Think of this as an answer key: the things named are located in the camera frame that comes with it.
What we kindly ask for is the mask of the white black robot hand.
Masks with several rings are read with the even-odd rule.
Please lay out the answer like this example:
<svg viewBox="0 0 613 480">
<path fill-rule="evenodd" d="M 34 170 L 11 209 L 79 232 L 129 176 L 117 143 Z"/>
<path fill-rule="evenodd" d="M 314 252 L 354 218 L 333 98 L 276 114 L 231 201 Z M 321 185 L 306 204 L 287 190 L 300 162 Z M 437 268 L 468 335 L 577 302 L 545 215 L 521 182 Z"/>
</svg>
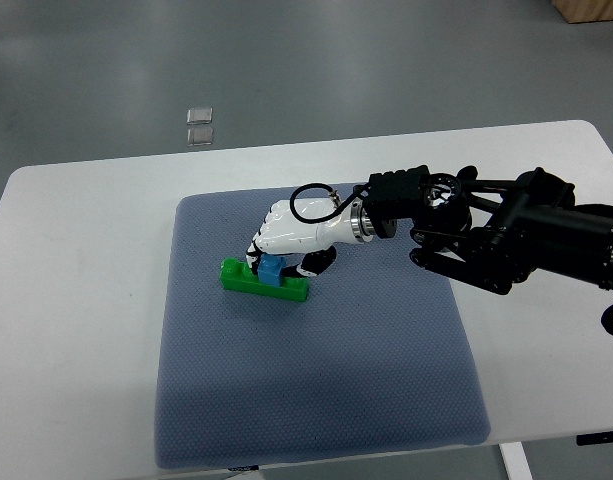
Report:
<svg viewBox="0 0 613 480">
<path fill-rule="evenodd" d="M 350 208 L 331 220 L 307 224 L 295 218 L 288 200 L 274 203 L 246 252 L 246 262 L 256 274 L 263 254 L 288 256 L 303 254 L 298 265 L 282 270 L 284 277 L 314 277 L 335 261 L 337 243 L 358 244 L 350 222 Z"/>
</svg>

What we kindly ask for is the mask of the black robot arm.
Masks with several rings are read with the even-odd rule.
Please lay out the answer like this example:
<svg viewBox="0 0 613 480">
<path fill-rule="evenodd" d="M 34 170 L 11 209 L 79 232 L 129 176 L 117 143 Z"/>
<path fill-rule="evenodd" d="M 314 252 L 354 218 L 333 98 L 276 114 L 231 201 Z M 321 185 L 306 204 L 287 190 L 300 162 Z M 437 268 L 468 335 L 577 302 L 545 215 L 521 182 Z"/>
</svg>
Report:
<svg viewBox="0 0 613 480">
<path fill-rule="evenodd" d="M 481 180 L 468 166 L 457 175 L 432 174 L 422 165 L 377 173 L 354 187 L 318 224 L 351 211 L 360 234 L 391 238 L 409 219 L 417 266 L 474 287 L 506 295 L 537 269 L 613 291 L 613 206 L 578 205 L 574 185 L 542 168 L 515 180 Z"/>
</svg>

